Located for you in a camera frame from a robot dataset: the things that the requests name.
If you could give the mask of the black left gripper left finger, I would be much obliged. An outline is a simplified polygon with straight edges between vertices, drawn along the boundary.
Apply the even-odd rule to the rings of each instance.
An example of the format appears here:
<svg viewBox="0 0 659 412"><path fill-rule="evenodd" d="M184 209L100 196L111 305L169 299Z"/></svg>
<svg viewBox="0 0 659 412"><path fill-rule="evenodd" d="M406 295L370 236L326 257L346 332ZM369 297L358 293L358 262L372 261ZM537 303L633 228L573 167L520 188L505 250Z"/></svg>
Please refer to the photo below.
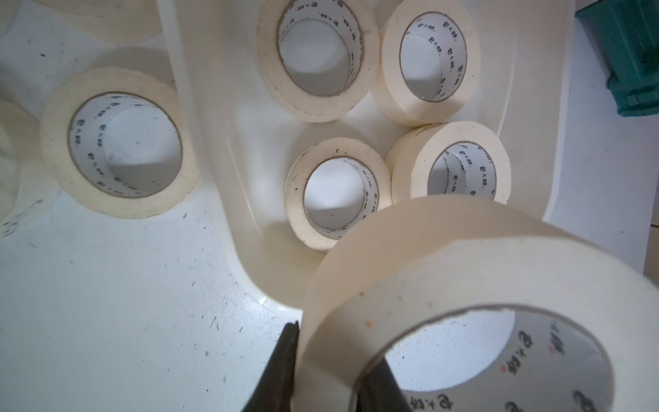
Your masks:
<svg viewBox="0 0 659 412"><path fill-rule="evenodd" d="M244 412L290 412L299 336L298 322L285 324Z"/></svg>

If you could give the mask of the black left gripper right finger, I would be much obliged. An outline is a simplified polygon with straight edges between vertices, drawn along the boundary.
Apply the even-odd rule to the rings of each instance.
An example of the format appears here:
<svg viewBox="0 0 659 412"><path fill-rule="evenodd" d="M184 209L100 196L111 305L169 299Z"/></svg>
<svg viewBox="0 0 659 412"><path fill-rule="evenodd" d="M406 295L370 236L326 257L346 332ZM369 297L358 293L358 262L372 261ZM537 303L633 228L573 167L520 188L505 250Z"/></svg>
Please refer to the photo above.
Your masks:
<svg viewBox="0 0 659 412"><path fill-rule="evenodd" d="M356 411L410 412L386 359L367 374L358 392Z"/></svg>

